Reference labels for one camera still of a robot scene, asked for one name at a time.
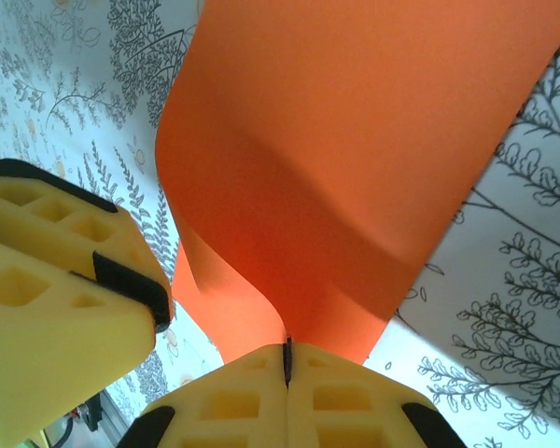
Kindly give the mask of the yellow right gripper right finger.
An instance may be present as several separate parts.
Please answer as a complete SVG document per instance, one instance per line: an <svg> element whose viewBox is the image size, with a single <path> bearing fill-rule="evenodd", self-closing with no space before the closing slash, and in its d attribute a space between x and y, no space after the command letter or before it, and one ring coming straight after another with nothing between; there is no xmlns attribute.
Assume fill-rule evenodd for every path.
<svg viewBox="0 0 560 448"><path fill-rule="evenodd" d="M468 448L420 392L314 345L292 345L287 448Z"/></svg>

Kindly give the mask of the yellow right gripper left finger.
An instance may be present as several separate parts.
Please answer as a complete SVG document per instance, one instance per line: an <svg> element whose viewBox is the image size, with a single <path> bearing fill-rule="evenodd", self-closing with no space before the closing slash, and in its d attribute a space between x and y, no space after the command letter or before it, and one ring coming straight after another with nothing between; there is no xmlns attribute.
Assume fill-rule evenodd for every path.
<svg viewBox="0 0 560 448"><path fill-rule="evenodd" d="M287 448L283 349L263 346L149 404L129 448Z"/></svg>

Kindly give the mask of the orange paper sheet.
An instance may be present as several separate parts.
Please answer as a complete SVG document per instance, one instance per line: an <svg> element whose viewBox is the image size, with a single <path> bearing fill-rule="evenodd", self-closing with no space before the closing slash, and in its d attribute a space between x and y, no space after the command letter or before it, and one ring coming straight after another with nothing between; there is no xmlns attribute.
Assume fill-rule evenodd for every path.
<svg viewBox="0 0 560 448"><path fill-rule="evenodd" d="M560 46L560 0L205 0L157 130L222 359L376 345Z"/></svg>

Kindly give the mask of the floral print tablecloth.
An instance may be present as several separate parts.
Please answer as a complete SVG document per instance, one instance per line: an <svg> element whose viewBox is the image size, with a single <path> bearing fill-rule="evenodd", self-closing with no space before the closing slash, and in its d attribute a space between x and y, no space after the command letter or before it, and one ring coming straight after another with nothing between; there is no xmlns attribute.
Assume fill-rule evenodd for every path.
<svg viewBox="0 0 560 448"><path fill-rule="evenodd" d="M127 208L167 275L156 125L208 1L0 0L0 159ZM365 364L469 448L560 448L560 49Z"/></svg>

